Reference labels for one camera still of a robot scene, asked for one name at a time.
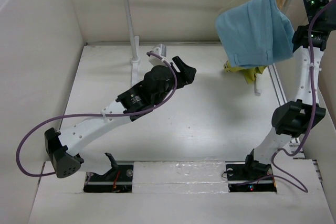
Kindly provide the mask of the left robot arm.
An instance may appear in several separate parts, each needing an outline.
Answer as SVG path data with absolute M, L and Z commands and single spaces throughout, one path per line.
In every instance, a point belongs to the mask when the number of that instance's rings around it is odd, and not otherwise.
M 86 116 L 82 122 L 56 131 L 45 132 L 45 147 L 56 176 L 66 178 L 83 171 L 112 180 L 118 165 L 110 153 L 93 155 L 83 149 L 117 127 L 131 123 L 164 104 L 177 89 L 191 84 L 196 69 L 175 56 L 172 62 L 158 57 L 159 64 L 144 75 L 142 81 L 118 95 L 97 116 Z

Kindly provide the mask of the light blue trousers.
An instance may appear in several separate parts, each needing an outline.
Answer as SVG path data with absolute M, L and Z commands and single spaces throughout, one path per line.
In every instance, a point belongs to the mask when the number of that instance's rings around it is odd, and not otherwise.
M 276 0 L 250 0 L 220 14 L 215 29 L 233 67 L 269 66 L 293 56 L 294 29 Z

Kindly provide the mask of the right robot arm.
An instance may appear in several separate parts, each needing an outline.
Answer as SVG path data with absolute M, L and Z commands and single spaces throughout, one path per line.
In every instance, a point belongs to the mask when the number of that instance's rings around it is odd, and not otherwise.
M 245 159 L 242 173 L 248 180 L 267 175 L 275 155 L 300 135 L 310 130 L 324 117 L 317 95 L 320 61 L 327 40 L 335 30 L 335 0 L 303 0 L 307 25 L 294 33 L 293 56 L 296 62 L 295 91 L 292 99 L 278 107 L 272 116 L 272 128 L 263 142 Z

